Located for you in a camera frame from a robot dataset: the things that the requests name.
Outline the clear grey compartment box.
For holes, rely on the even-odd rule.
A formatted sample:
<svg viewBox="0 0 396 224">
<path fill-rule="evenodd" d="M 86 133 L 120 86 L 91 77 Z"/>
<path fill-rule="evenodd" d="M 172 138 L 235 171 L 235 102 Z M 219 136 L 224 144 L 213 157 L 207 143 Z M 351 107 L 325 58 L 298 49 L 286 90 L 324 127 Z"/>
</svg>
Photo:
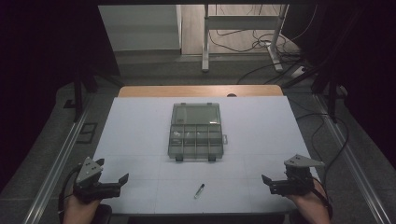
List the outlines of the clear grey compartment box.
<svg viewBox="0 0 396 224">
<path fill-rule="evenodd" d="M 180 132 L 174 137 L 173 132 Z M 219 104 L 174 104 L 168 156 L 175 161 L 216 161 L 224 154 Z"/>
</svg>

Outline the person's right hand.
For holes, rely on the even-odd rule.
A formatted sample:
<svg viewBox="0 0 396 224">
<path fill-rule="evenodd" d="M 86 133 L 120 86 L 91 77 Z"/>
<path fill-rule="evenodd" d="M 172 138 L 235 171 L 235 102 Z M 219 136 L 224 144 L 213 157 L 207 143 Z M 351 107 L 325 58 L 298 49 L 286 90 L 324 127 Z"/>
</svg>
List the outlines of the person's right hand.
<svg viewBox="0 0 396 224">
<path fill-rule="evenodd" d="M 316 179 L 313 181 L 313 183 L 315 190 L 322 196 L 325 196 L 324 188 L 321 186 L 321 184 Z M 291 200 L 298 208 L 316 208 L 324 206 L 322 200 L 314 192 L 309 192 L 303 196 L 287 195 L 287 198 Z"/>
</svg>

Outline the white panel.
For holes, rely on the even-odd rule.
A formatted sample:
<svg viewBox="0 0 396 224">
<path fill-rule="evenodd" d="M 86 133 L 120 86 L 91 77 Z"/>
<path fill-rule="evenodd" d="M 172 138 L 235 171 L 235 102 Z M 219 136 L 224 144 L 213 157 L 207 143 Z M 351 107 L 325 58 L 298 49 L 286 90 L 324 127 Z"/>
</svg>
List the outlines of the white panel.
<svg viewBox="0 0 396 224">
<path fill-rule="evenodd" d="M 181 5 L 99 6 L 114 51 L 181 49 Z"/>
</svg>

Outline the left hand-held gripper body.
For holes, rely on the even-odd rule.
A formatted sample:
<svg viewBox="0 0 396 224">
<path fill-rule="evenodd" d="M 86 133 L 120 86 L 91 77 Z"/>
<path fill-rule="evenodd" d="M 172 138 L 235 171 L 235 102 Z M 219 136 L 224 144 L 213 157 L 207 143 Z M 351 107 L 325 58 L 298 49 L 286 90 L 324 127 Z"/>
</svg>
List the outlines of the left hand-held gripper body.
<svg viewBox="0 0 396 224">
<path fill-rule="evenodd" d="M 99 166 L 96 161 L 87 157 L 80 165 L 73 185 L 73 194 L 84 203 L 119 197 L 121 188 L 119 182 L 101 183 L 99 178 L 102 171 L 103 166 Z"/>
</svg>

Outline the white desk frame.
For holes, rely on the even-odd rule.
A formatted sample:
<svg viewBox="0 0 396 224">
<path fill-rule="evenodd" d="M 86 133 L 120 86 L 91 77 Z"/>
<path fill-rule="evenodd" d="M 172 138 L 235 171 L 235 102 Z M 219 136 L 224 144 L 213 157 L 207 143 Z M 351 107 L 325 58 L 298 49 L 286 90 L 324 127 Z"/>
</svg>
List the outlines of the white desk frame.
<svg viewBox="0 0 396 224">
<path fill-rule="evenodd" d="M 276 53 L 276 43 L 286 17 L 288 5 L 281 5 L 277 16 L 261 15 L 225 15 L 210 16 L 208 5 L 205 5 L 204 16 L 204 42 L 202 51 L 202 70 L 209 70 L 209 31 L 210 30 L 273 30 L 272 40 L 266 45 L 274 68 L 277 72 L 282 72 L 279 55 Z"/>
</svg>

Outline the dark floor socket plate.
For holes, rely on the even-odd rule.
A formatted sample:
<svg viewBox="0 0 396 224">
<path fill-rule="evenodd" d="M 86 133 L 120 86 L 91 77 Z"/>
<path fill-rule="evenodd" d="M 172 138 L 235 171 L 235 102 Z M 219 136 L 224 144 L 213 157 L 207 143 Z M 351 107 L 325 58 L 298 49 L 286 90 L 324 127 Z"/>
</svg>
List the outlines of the dark floor socket plate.
<svg viewBox="0 0 396 224">
<path fill-rule="evenodd" d="M 77 144 L 91 144 L 95 136 L 97 122 L 86 122 L 78 134 Z"/>
</svg>

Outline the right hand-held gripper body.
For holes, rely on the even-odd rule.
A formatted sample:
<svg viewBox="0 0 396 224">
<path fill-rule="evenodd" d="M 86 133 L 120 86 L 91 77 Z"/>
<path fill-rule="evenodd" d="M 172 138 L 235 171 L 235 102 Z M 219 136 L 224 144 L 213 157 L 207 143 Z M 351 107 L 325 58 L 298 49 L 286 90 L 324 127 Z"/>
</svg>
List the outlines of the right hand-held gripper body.
<svg viewBox="0 0 396 224">
<path fill-rule="evenodd" d="M 270 180 L 269 189 L 272 194 L 304 196 L 315 187 L 310 168 L 323 167 L 325 165 L 323 161 L 316 161 L 299 154 L 285 160 L 284 164 L 287 179 Z"/>
</svg>

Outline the black metal stand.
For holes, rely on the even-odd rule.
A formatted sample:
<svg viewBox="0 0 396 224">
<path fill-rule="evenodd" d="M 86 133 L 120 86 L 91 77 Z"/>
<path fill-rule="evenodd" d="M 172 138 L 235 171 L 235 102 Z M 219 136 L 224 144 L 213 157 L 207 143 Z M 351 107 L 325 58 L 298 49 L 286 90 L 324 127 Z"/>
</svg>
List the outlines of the black metal stand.
<svg viewBox="0 0 396 224">
<path fill-rule="evenodd" d="M 105 70 L 91 64 L 80 63 L 76 67 L 73 81 L 75 95 L 74 122 L 77 122 L 82 117 L 82 113 L 84 112 L 82 88 L 85 88 L 88 93 L 96 93 L 98 90 L 98 84 L 94 77 L 101 77 L 119 88 L 125 86 L 123 82 L 117 80 L 111 73 L 108 73 Z"/>
<path fill-rule="evenodd" d="M 337 67 L 337 59 L 341 56 L 342 47 L 346 45 L 346 41 L 354 26 L 356 25 L 361 13 L 363 12 L 364 6 L 352 5 L 350 7 L 350 14 L 346 18 L 346 21 L 341 24 L 338 36 L 334 39 L 334 43 L 326 55 L 324 60 L 314 68 L 302 73 L 300 76 L 292 79 L 281 85 L 282 89 L 288 89 L 297 83 L 307 79 L 308 77 L 317 74 L 318 76 L 311 85 L 311 91 L 314 94 L 322 93 L 326 86 L 329 86 L 329 95 L 327 102 L 327 114 L 335 121 L 335 102 L 336 102 L 336 79 L 337 75 L 335 70 Z"/>
</svg>

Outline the white table mat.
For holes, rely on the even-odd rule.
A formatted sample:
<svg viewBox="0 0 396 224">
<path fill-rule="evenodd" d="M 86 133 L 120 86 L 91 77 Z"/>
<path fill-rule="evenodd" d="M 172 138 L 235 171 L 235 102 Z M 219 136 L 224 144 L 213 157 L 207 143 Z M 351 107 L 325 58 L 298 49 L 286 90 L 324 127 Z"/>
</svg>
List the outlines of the white table mat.
<svg viewBox="0 0 396 224">
<path fill-rule="evenodd" d="M 224 155 L 216 162 L 177 162 L 167 155 L 176 97 L 117 97 L 94 157 L 105 159 L 101 179 L 128 174 L 120 197 L 108 200 L 117 214 L 286 213 L 293 203 L 271 194 L 262 175 L 285 176 L 284 161 L 307 148 L 284 96 L 217 97 Z M 205 184 L 198 197 L 194 194 Z"/>
</svg>

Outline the person's left hand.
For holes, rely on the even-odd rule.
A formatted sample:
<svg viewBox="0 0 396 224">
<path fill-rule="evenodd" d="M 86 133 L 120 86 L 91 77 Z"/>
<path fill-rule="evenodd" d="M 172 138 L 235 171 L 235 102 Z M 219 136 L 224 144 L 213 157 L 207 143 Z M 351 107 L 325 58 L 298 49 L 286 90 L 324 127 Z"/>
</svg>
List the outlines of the person's left hand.
<svg viewBox="0 0 396 224">
<path fill-rule="evenodd" d="M 90 216 L 95 214 L 100 200 L 84 203 L 79 200 L 74 194 L 71 194 L 65 202 L 65 212 L 69 215 L 83 215 Z"/>
</svg>

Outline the white power strip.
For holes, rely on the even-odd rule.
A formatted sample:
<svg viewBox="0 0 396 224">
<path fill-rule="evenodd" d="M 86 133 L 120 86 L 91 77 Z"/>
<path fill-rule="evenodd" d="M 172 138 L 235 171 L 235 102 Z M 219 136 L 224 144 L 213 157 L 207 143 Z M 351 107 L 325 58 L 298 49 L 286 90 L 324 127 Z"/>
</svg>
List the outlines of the white power strip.
<svg viewBox="0 0 396 224">
<path fill-rule="evenodd" d="M 296 77 L 302 75 L 306 70 L 307 70 L 306 67 L 300 66 L 300 67 L 297 68 L 290 76 L 291 76 L 292 78 L 296 78 Z"/>
</svg>

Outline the wooden table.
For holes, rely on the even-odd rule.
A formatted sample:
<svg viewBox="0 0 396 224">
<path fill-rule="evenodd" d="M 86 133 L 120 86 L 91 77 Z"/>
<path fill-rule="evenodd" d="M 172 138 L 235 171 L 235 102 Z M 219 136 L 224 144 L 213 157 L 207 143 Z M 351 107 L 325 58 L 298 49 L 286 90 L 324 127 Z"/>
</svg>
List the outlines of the wooden table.
<svg viewBox="0 0 396 224">
<path fill-rule="evenodd" d="M 119 97 L 237 97 L 282 96 L 277 85 L 125 86 Z"/>
</svg>

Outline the aluminium rail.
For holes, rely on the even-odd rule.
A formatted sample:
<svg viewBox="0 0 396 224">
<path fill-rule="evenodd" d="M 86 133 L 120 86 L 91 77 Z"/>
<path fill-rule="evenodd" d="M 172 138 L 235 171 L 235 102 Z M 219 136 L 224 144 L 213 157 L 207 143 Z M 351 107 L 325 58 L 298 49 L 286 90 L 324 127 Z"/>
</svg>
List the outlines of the aluminium rail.
<svg viewBox="0 0 396 224">
<path fill-rule="evenodd" d="M 326 122 L 375 223 L 396 224 L 396 170 L 346 109 Z"/>
<path fill-rule="evenodd" d="M 83 104 L 82 114 L 77 119 L 77 121 L 72 125 L 60 152 L 55 158 L 53 164 L 51 165 L 49 172 L 46 175 L 41 187 L 33 202 L 22 221 L 22 224 L 38 224 L 42 218 L 44 211 L 50 201 L 52 192 L 54 191 L 56 184 L 61 176 L 61 173 L 65 167 L 65 164 L 70 156 L 72 148 L 77 141 L 78 133 L 80 132 L 83 123 L 85 122 L 90 107 L 93 101 L 93 96 L 90 95 L 88 99 Z"/>
</svg>

